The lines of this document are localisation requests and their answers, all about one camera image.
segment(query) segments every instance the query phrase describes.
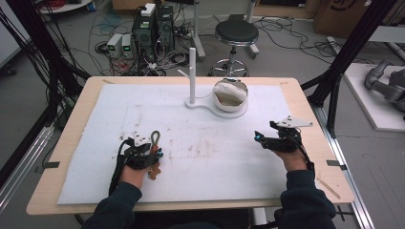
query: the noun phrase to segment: black sleeve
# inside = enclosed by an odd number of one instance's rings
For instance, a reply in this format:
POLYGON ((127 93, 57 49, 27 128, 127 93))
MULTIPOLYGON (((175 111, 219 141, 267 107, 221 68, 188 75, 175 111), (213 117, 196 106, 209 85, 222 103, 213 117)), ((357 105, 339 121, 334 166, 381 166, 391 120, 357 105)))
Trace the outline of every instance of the black sleeve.
POLYGON ((141 197, 140 189, 132 184, 121 182, 108 198, 98 204, 95 213, 84 222, 81 228, 129 228, 135 220, 134 206, 141 197))
POLYGON ((312 171, 287 173, 287 190, 281 195, 281 203, 284 213, 280 229, 335 228, 331 219, 336 210, 325 193, 316 189, 312 171))

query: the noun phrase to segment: white board on floor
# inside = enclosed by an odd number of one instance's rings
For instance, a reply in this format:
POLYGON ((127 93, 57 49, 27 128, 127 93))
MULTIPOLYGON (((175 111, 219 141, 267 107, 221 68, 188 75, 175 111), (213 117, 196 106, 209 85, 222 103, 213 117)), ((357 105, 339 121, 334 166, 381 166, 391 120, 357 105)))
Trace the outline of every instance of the white board on floor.
MULTIPOLYGON (((364 86, 367 73, 374 67, 375 65, 353 63, 346 70, 345 77, 363 111, 376 130, 405 132, 405 121, 403 119, 405 113, 397 110, 382 94, 368 90, 364 86)), ((402 69, 404 67, 388 66, 379 81, 388 84, 391 73, 402 69)))
MULTIPOLYGON (((197 96, 212 86, 197 87, 197 96)), ((58 204, 98 203, 108 196, 117 151, 127 136, 160 131, 161 174, 145 179, 139 202, 278 198, 283 162, 255 142, 276 137, 270 120, 289 115, 278 86, 248 86, 247 112, 221 119, 189 110, 187 85, 105 85, 75 150, 58 204)))

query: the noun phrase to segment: black pole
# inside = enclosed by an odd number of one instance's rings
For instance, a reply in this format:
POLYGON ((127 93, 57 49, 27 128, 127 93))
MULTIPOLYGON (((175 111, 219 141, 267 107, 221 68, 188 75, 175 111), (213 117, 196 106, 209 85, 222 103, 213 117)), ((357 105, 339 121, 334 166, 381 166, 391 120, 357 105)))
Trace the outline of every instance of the black pole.
POLYGON ((333 92, 333 96, 330 97, 327 123, 327 128, 332 137, 335 137, 334 120, 336 116, 340 80, 346 69, 353 62, 363 46, 369 41, 370 37, 384 20, 384 17, 391 10, 395 2, 395 0, 373 0, 340 53, 337 54, 336 58, 331 63, 330 68, 317 78, 301 85, 301 88, 305 90, 318 84, 314 93, 308 97, 309 103, 318 107, 322 107, 325 99, 333 92))

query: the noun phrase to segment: stool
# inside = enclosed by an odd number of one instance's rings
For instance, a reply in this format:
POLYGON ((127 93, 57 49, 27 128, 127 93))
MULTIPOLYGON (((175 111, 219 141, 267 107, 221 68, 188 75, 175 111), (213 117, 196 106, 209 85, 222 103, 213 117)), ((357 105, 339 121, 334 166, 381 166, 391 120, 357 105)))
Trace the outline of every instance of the stool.
POLYGON ((245 20, 227 20, 220 22, 215 28, 215 36, 227 45, 232 46, 229 59, 218 61, 208 73, 209 76, 249 76, 244 63, 235 59, 236 47, 253 45, 259 31, 245 20))

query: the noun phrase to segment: brown box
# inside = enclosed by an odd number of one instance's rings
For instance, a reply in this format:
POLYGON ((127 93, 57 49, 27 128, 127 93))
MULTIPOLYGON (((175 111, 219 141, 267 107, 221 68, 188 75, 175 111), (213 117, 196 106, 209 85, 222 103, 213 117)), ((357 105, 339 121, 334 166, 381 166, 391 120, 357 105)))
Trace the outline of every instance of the brown box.
POLYGON ((367 7, 364 0, 323 0, 313 21, 316 33, 348 38, 367 7))
POLYGON ((135 10, 138 7, 144 7, 146 3, 154 2, 154 0, 113 0, 113 8, 114 10, 135 10))

